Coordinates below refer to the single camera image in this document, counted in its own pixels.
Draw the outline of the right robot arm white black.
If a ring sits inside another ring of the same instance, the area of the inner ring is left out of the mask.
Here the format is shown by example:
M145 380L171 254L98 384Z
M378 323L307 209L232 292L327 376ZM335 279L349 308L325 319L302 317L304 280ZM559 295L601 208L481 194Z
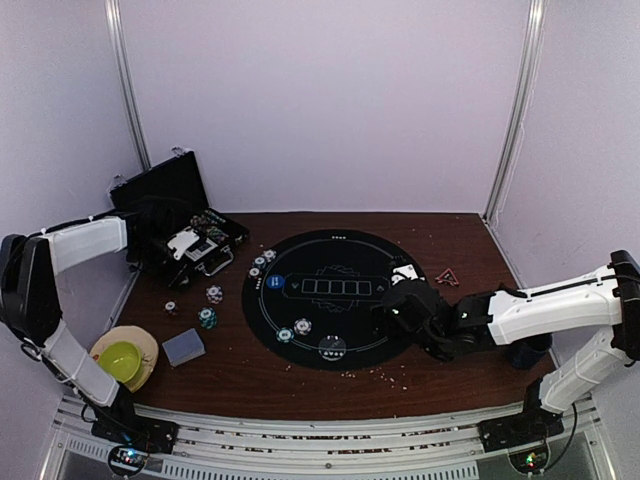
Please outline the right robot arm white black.
M608 264L562 282L524 290L501 287L450 305L404 268L371 310L375 332L405 337L450 361L558 331L595 326L597 334L571 360L531 387L534 403L513 419L519 440L535 440L580 396L620 366L639 359L639 264L625 250Z

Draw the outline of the clear dealer button disc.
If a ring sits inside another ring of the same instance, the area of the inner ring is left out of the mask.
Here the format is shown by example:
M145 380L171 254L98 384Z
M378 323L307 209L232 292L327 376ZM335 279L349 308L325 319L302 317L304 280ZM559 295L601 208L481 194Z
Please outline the clear dealer button disc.
M320 340L318 351L322 359L335 362L345 356L347 345L341 337L327 335Z

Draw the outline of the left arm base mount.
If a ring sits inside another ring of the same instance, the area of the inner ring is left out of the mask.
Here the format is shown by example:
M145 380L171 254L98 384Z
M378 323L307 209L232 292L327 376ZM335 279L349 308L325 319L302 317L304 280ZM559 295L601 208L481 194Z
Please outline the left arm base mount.
M107 466L121 478L140 474L154 454L173 452L179 426L167 420L133 413L118 416L107 407L89 404L94 414L91 434L112 443L107 453Z

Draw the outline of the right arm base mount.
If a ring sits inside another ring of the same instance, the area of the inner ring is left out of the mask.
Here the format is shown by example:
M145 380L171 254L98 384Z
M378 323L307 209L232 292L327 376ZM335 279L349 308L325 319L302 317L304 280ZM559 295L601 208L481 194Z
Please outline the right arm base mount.
M485 453L506 450L517 473L539 475L552 464L548 440L564 432L563 414L524 406L517 414L481 421L478 431Z

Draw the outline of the blue small blind button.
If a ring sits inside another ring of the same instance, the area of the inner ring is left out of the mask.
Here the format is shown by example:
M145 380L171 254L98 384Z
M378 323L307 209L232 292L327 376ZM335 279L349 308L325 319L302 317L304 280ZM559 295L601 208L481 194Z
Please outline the blue small blind button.
M270 275L267 277L265 285L272 290L281 289L285 285L285 278L279 274Z

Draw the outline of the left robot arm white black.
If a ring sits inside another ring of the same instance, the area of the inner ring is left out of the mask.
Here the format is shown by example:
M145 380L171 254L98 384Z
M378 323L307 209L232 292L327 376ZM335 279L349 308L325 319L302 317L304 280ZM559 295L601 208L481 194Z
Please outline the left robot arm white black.
M103 255L131 252L134 263L176 262L183 252L172 241L197 208L176 198L147 196L126 209L91 215L1 242L1 321L58 381L90 405L110 408L106 429L123 444L144 433L138 415L119 405L129 398L123 382L103 370L65 321L58 277Z

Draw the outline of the green fifty chip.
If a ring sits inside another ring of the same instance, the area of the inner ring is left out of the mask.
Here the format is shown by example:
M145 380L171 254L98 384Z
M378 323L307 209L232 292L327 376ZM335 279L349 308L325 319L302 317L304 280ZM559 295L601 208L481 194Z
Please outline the green fifty chip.
M283 327L276 332L276 339L281 343L288 343L294 338L294 331L291 328Z

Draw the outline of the white blue chip stack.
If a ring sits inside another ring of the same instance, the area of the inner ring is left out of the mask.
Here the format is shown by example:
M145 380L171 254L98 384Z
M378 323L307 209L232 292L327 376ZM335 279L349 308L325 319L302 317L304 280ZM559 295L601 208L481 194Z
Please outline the white blue chip stack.
M298 336L309 335L312 331L313 325L307 318L299 318L294 322L293 330Z

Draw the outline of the red black triangle marker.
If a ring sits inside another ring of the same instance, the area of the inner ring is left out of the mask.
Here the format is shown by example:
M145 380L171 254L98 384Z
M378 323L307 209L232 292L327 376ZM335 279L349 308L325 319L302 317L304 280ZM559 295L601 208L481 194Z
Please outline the red black triangle marker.
M451 268L445 269L441 274L439 274L435 278L435 281L438 284L447 284L447 285L450 285L450 286L458 286L459 285L459 280L457 279L455 273L453 272L453 270Z

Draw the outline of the blue ten chip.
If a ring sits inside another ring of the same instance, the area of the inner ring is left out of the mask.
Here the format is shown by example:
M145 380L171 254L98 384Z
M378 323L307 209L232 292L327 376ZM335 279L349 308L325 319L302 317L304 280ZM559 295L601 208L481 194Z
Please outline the blue ten chip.
M268 249L263 252L263 257L267 262L271 262L276 258L276 251L273 249Z

